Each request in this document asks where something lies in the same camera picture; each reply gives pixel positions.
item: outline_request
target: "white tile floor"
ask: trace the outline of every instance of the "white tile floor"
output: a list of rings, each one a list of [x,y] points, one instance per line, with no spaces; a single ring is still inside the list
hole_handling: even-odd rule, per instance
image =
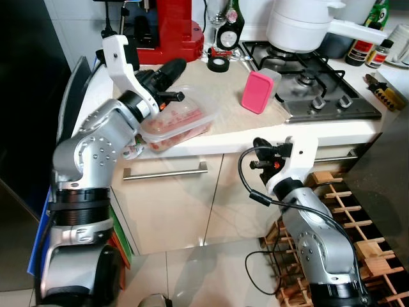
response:
[[[278,307],[275,297],[258,292],[246,275],[244,259],[257,250],[258,241],[249,239],[134,257],[118,307],[137,307],[155,293],[171,298],[174,307]],[[272,292],[275,280],[268,260],[256,254],[248,265],[256,284]],[[0,307],[34,306],[31,294],[32,290],[0,293]]]

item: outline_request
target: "drawer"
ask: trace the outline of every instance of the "drawer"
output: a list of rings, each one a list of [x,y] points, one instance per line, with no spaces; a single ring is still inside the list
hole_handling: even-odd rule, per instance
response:
[[[118,161],[113,197],[141,255],[203,245],[221,162],[222,155]],[[157,176],[198,169],[200,163],[206,173]],[[156,175],[124,180],[124,169],[126,176]]]
[[[266,207],[249,198],[249,192],[237,172],[239,156],[239,153],[224,155],[206,233],[206,244],[263,237],[281,214],[278,206]],[[254,153],[244,158],[243,174],[253,189],[265,192],[265,186],[259,178],[261,171],[251,170],[249,167],[250,161],[256,159]]]

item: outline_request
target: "dark bottle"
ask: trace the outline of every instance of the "dark bottle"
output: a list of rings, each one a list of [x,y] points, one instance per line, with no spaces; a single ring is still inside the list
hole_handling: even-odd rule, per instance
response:
[[[380,22],[372,21],[369,28],[380,30],[382,24]],[[365,60],[371,52],[373,43],[364,42],[363,40],[355,40],[351,46],[351,49],[345,56],[345,62],[352,66],[361,66],[365,63]]]
[[[226,12],[227,21],[217,32],[217,47],[232,50],[237,47],[244,27],[244,18],[238,0],[230,0]]]

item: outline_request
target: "kitchen counter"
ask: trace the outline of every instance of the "kitchen counter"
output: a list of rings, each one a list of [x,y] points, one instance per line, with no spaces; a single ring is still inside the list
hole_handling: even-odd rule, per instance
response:
[[[222,131],[217,131],[217,134],[197,136],[160,153],[145,149],[139,157],[142,159],[150,159],[157,157],[180,157],[241,152],[252,146],[252,140],[255,137],[265,138],[270,142],[276,143],[283,142],[288,136],[301,133],[309,136],[316,136],[319,141],[319,146],[359,144],[373,141],[378,133],[388,126],[388,124],[397,116],[397,111],[388,111],[387,108],[367,89],[367,84],[364,82],[363,77],[365,74],[374,73],[375,70],[365,65],[362,65],[361,67],[347,65],[343,59],[330,59],[329,65],[335,70],[345,70],[346,73],[344,79],[346,82],[352,85],[357,92],[382,113],[381,120],[282,123],[280,125],[255,129],[249,129],[249,126],[247,125],[245,130],[238,132],[223,133]],[[404,70],[388,67],[387,65],[384,65],[383,68],[405,73]],[[223,74],[217,74],[217,77],[223,77]],[[203,80],[194,79],[192,80],[191,85],[200,85],[202,83]],[[101,68],[89,84],[75,129],[79,128],[81,122],[90,112],[97,108],[97,106],[105,99],[111,97],[112,81],[109,79],[106,69]]]

